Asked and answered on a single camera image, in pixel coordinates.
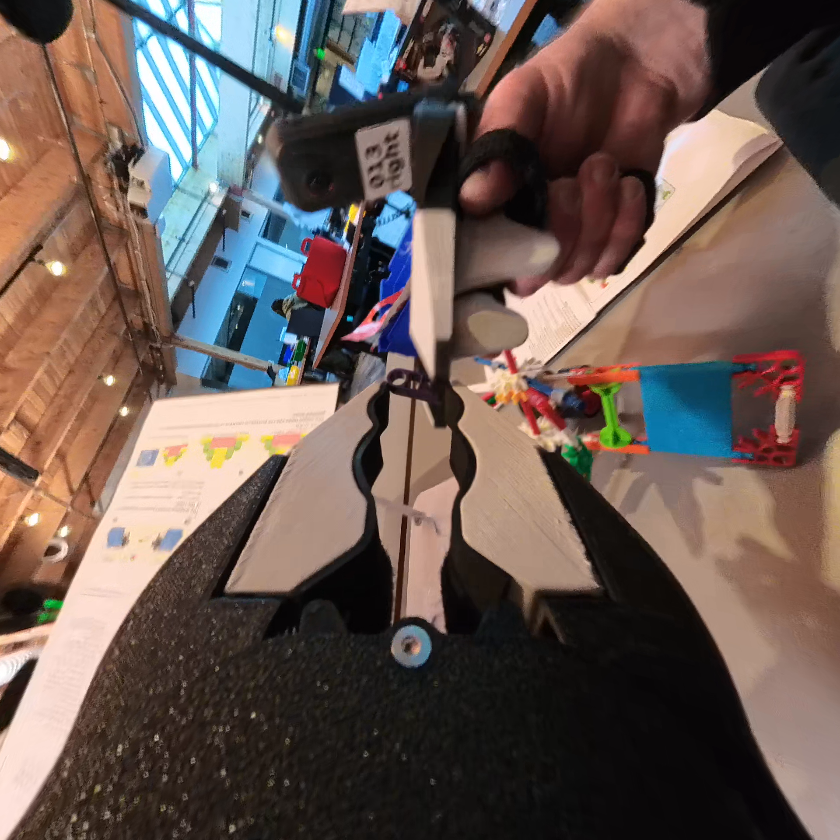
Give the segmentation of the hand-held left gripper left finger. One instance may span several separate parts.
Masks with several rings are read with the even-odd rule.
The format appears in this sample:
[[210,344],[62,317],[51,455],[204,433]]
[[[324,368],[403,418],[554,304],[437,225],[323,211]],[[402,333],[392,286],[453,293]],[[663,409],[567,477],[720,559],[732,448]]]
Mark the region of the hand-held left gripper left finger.
[[290,452],[225,585],[227,595],[302,593],[378,534],[389,392],[364,389]]

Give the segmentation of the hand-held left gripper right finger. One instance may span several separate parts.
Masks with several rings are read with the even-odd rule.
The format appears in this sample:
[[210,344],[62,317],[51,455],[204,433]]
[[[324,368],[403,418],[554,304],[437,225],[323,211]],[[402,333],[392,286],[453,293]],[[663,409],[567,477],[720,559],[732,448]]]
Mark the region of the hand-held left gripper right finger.
[[545,451],[462,384],[449,393],[449,428],[463,544],[508,574],[528,600],[599,592]]

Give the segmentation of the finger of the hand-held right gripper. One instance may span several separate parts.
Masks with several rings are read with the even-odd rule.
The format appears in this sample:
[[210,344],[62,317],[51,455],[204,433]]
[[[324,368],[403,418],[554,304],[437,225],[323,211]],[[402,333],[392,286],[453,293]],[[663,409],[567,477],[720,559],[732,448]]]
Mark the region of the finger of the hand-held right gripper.
[[429,411],[446,425],[445,403],[454,329],[456,215],[420,207],[413,218],[409,335],[430,383]]

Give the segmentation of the small purple toy clip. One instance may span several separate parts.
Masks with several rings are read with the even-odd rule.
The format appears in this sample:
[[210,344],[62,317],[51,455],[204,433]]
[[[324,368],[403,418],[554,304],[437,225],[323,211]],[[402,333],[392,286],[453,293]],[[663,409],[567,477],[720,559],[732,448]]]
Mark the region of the small purple toy clip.
[[408,369],[394,369],[385,379],[389,393],[430,406],[441,404],[441,391],[425,373]]

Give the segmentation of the colourful construction toy model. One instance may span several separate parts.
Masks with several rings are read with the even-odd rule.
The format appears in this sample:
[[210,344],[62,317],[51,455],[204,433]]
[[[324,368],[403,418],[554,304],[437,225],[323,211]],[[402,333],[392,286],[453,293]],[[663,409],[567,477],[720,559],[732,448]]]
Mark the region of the colourful construction toy model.
[[480,392],[516,407],[520,429],[586,479],[594,454],[667,454],[791,468],[805,357],[795,350],[679,364],[577,365],[551,372],[512,352],[476,356]]

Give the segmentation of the person's right forearm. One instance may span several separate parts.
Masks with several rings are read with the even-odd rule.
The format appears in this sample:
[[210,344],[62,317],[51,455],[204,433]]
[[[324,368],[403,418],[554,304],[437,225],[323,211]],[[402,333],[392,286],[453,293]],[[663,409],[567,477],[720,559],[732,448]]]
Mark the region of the person's right forearm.
[[838,1],[695,1],[707,13],[710,81],[703,110],[815,30],[838,29]]

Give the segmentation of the person's right hand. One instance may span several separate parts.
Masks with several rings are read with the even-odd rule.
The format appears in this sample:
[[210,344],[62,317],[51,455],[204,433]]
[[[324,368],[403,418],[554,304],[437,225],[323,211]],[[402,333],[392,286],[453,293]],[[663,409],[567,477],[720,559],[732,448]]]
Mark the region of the person's right hand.
[[633,172],[657,172],[667,136],[707,97],[707,20],[693,2],[589,2],[489,95],[476,136],[511,130],[538,149],[560,243],[549,269],[512,283],[519,297],[612,276],[639,245],[647,198]]

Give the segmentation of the crumpled papers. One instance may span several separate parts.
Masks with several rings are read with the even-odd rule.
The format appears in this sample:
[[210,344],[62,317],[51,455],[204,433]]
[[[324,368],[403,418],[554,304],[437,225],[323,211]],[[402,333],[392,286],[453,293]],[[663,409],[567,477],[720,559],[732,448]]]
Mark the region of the crumpled papers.
[[343,343],[364,343],[371,347],[378,345],[383,332],[402,313],[409,299],[410,290],[405,287],[379,301],[360,325],[343,336],[341,341]]

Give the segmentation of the wooden background table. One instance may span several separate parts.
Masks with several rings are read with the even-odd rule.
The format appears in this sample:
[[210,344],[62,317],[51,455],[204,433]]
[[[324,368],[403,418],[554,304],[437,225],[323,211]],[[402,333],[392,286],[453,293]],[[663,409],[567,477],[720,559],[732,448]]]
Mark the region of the wooden background table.
[[350,250],[346,255],[343,265],[343,273],[340,279],[339,288],[332,306],[326,308],[323,314],[322,326],[318,336],[316,353],[313,356],[311,366],[313,369],[318,369],[321,362],[329,350],[331,341],[343,320],[344,313],[347,306],[347,300],[350,292],[350,285],[352,280],[353,269],[357,259],[361,238],[362,238],[362,223],[367,211],[367,203],[362,201],[359,204],[359,212],[355,220],[355,230],[351,242]]

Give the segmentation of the red tote bag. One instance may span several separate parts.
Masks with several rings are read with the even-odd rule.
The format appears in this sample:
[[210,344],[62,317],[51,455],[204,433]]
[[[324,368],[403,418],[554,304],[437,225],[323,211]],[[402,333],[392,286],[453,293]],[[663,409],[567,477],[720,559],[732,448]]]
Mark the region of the red tote bag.
[[301,253],[306,257],[291,285],[297,296],[314,306],[330,308],[339,292],[347,250],[323,236],[305,238]]

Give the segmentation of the black pole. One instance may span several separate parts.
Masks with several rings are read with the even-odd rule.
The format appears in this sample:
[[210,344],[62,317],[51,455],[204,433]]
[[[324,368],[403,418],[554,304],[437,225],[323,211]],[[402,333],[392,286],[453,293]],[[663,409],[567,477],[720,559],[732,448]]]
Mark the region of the black pole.
[[205,45],[201,40],[156,16],[148,8],[131,1],[108,1],[108,3],[132,19],[141,21],[156,34],[176,42],[184,50],[204,60],[208,65],[212,65],[224,74],[236,79],[249,90],[270,100],[283,112],[302,114],[302,105],[294,97]]

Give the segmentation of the instruction sheet board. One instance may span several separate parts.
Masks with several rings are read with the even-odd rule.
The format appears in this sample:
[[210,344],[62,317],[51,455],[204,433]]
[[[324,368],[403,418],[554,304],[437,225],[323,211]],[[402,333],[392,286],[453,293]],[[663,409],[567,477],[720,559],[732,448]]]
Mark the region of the instruction sheet board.
[[1,837],[56,764],[102,658],[157,571],[274,455],[336,410],[337,384],[165,398],[152,405],[2,745]]

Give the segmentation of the black printed box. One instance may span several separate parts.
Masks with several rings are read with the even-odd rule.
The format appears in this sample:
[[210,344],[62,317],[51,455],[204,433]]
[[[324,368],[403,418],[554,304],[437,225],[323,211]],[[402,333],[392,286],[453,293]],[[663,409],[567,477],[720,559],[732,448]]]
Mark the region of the black printed box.
[[460,88],[497,33],[486,5],[494,3],[419,2],[392,67],[397,90]]

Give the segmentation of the printed instruction leaflet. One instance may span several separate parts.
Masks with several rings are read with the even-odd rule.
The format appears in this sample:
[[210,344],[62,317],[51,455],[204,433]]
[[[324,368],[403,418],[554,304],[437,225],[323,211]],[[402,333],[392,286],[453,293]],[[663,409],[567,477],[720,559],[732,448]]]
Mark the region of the printed instruction leaflet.
[[654,222],[621,273],[507,296],[528,323],[528,339],[511,352],[517,365],[550,362],[781,146],[771,130],[718,109],[672,132],[655,176]]

